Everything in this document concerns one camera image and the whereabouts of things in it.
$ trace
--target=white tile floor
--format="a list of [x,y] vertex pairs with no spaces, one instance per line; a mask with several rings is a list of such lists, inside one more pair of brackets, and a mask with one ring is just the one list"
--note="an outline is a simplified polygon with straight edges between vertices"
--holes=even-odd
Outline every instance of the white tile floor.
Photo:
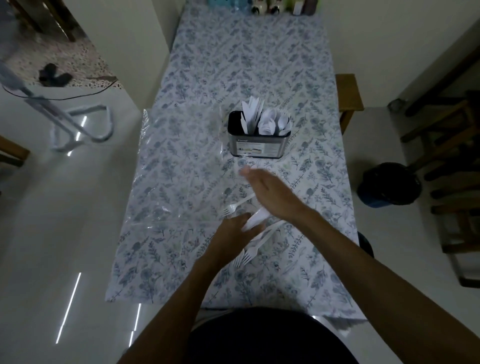
[[[48,96],[88,92],[49,89]],[[112,107],[115,134],[67,157],[49,151],[48,122],[0,90],[0,134],[32,150],[26,164],[0,182],[2,363],[114,363],[128,347],[138,306],[106,303],[104,294],[136,163],[140,112],[123,90],[61,105],[93,102]],[[385,109],[354,116],[344,142],[354,189],[369,165],[405,163]],[[358,228],[376,257],[479,334],[480,294],[457,283],[439,248],[429,203],[424,194],[411,206],[376,210],[354,195]],[[134,338],[157,311],[142,305]],[[360,364],[399,363],[369,324],[354,328],[347,342]]]

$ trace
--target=power cord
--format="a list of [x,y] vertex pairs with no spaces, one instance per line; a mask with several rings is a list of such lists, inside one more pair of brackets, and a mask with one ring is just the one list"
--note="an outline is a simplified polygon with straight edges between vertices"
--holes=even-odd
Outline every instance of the power cord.
[[[50,101],[63,101],[63,100],[71,100],[73,98],[79,98],[79,97],[85,97],[85,96],[91,96],[91,95],[97,95],[101,92],[104,92],[106,89],[110,88],[111,86],[113,86],[114,83],[118,82],[118,80],[115,80],[113,81],[111,84],[109,84],[107,87],[105,87],[104,89],[100,90],[100,91],[97,91],[97,92],[94,92],[94,93],[91,93],[91,94],[86,94],[86,95],[79,95],[79,96],[73,96],[73,97],[67,97],[67,98],[43,98],[45,100],[50,100]],[[3,89],[5,91],[7,91],[10,95],[13,95],[13,96],[17,96],[17,97],[20,97],[20,98],[37,98],[37,97],[31,97],[31,96],[22,96],[22,95],[17,95],[17,94],[14,94],[13,92],[10,92],[9,90],[7,90],[5,88],[4,85],[2,85]]]

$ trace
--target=person's right hand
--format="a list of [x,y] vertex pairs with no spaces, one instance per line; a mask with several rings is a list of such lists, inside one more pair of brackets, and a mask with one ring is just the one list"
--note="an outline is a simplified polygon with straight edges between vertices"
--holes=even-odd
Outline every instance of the person's right hand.
[[292,222],[308,207],[276,176],[248,166],[240,171],[253,188],[258,201],[274,216]]

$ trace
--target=person's left hand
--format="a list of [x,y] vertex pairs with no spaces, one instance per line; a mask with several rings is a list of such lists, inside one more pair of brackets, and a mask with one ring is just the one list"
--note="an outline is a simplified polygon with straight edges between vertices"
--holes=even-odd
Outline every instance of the person's left hand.
[[226,218],[223,220],[213,235],[203,258],[208,260],[208,262],[213,264],[218,270],[235,259],[250,240],[265,230],[265,225],[260,224],[248,231],[242,232],[241,228],[250,216],[252,216],[252,214],[246,213],[235,218]]

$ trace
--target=floral print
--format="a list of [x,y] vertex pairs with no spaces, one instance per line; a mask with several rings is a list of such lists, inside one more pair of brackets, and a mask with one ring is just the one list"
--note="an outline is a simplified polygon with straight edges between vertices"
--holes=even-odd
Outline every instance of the floral print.
[[[226,115],[250,95],[292,116],[281,159],[235,158],[228,152]],[[338,118],[319,15],[254,17],[188,2],[162,87],[144,114],[106,299],[164,304],[207,248],[222,207],[252,192],[238,175],[245,165],[279,176],[358,242]],[[237,213],[257,208],[252,200]],[[365,318],[322,255],[290,224],[247,266],[224,267],[202,307],[254,305]]]

